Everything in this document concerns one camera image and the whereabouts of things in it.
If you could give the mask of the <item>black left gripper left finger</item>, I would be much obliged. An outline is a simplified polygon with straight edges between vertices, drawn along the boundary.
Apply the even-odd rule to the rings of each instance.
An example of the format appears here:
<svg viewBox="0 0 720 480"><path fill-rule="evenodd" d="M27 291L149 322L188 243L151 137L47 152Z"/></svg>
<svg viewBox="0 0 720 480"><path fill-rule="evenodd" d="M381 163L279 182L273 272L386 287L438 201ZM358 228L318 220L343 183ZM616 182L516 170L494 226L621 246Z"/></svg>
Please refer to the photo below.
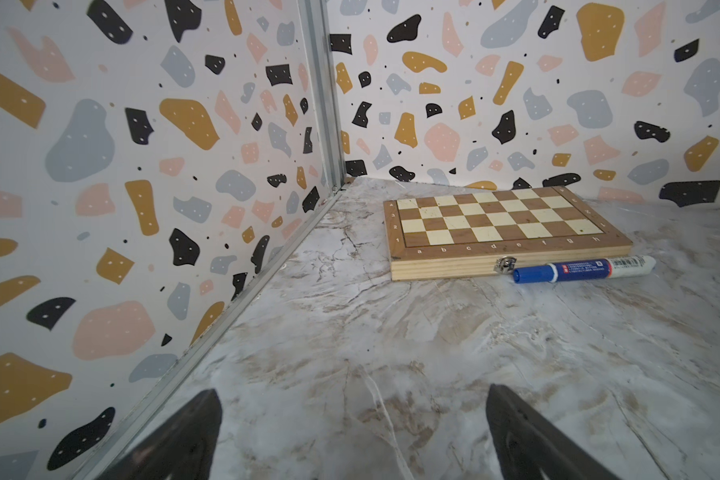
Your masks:
<svg viewBox="0 0 720 480"><path fill-rule="evenodd" d="M222 423L214 389L199 392L100 475L102 479L207 479Z"/></svg>

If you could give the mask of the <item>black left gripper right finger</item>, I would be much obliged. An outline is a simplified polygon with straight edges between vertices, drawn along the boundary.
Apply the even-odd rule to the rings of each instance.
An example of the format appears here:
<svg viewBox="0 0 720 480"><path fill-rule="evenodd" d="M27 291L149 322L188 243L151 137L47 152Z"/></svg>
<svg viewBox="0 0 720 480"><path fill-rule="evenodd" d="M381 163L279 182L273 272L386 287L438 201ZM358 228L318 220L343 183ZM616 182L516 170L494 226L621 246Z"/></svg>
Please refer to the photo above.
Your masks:
<svg viewBox="0 0 720 480"><path fill-rule="evenodd" d="M485 411L505 479L616 477L508 386L490 386Z"/></svg>

